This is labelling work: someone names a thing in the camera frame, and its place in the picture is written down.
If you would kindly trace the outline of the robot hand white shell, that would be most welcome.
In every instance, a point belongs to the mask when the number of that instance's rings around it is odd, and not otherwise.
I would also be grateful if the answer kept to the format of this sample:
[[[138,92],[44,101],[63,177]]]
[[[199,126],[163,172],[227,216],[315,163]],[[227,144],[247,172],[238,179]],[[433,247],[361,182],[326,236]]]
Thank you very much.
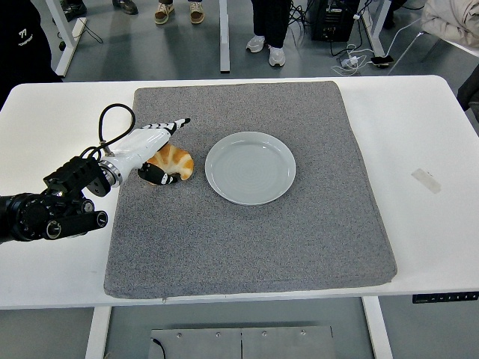
[[[128,178],[131,170],[142,165],[168,143],[170,137],[191,121],[182,118],[170,123],[151,123],[133,130],[113,147],[112,154],[104,155],[100,167],[112,187],[118,187]]]

